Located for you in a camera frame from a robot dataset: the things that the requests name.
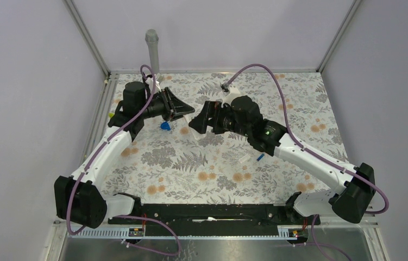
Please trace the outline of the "white battery cover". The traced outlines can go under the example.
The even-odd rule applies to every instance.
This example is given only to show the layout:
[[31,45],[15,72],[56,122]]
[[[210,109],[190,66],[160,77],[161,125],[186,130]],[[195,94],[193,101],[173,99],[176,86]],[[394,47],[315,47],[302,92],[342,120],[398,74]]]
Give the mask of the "white battery cover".
[[239,162],[240,164],[243,164],[243,163],[247,162],[251,157],[252,157],[252,156],[251,156],[250,154],[246,154],[246,155],[244,155],[243,157],[241,157],[241,158],[238,160],[238,162]]

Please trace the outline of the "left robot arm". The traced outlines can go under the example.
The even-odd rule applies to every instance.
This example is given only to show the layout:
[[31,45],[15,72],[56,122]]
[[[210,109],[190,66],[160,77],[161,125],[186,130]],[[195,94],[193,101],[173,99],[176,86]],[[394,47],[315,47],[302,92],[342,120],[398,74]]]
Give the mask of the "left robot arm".
[[195,109],[150,78],[145,82],[129,82],[123,90],[106,132],[88,158],[73,174],[59,176],[54,183],[57,217],[67,223],[97,228],[102,222],[123,217],[136,223],[142,216],[138,197],[102,192],[103,182],[116,158],[126,149],[144,127],[144,121],[161,116],[166,122],[194,113]]

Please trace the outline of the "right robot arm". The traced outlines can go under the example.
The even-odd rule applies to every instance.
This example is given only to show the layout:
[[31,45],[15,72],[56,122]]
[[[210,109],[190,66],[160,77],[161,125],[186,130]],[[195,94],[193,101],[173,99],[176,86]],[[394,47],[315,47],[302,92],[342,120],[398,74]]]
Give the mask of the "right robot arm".
[[375,195],[371,166],[354,166],[302,144],[285,126],[264,119],[258,104],[248,96],[230,103],[206,101],[189,127],[199,134],[210,127],[214,134],[245,136],[255,150],[285,160],[329,187],[323,192],[294,193],[285,203],[285,217],[290,223],[298,224],[316,214],[334,214],[347,222],[360,223]]

